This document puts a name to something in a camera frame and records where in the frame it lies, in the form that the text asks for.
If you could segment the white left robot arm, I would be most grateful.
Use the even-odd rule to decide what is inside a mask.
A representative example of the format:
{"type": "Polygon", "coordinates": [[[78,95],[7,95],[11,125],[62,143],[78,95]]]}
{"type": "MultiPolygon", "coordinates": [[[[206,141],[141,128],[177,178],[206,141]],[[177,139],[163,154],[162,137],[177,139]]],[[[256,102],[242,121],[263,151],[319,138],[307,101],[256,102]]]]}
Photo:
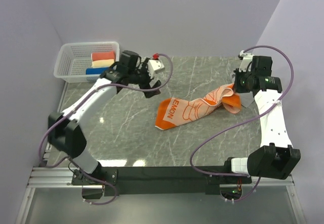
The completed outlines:
{"type": "Polygon", "coordinates": [[[146,98],[160,93],[161,82],[151,85],[154,76],[164,70],[159,55],[141,57],[132,51],[123,51],[119,60],[105,69],[94,85],[72,106],[63,112],[49,115],[48,142],[84,171],[84,179],[94,185],[103,179],[102,165],[86,149],[87,140],[82,128],[99,107],[112,99],[129,84],[139,86],[146,98]]]}

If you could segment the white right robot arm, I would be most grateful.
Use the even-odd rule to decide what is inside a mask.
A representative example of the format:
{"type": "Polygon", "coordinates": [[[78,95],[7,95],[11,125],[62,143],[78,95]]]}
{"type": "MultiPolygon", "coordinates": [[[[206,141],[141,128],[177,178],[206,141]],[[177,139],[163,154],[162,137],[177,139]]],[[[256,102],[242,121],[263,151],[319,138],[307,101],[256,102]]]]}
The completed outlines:
{"type": "Polygon", "coordinates": [[[271,75],[272,58],[241,52],[235,69],[234,90],[252,93],[260,115],[260,148],[247,158],[232,158],[223,178],[234,183],[240,174],[285,180],[301,159],[301,152],[289,139],[282,103],[281,80],[271,75]]]}

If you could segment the orange cartoon towel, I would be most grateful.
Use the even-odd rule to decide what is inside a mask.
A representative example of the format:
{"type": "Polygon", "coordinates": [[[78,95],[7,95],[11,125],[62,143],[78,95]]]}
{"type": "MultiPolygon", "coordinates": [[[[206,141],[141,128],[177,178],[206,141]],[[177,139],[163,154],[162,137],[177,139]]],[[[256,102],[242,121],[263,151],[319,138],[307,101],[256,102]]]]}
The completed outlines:
{"type": "Polygon", "coordinates": [[[219,107],[236,114],[241,110],[240,96],[234,92],[233,84],[226,84],[209,92],[203,98],[192,101],[168,98],[159,104],[155,127],[168,130],[201,119],[219,107]]]}

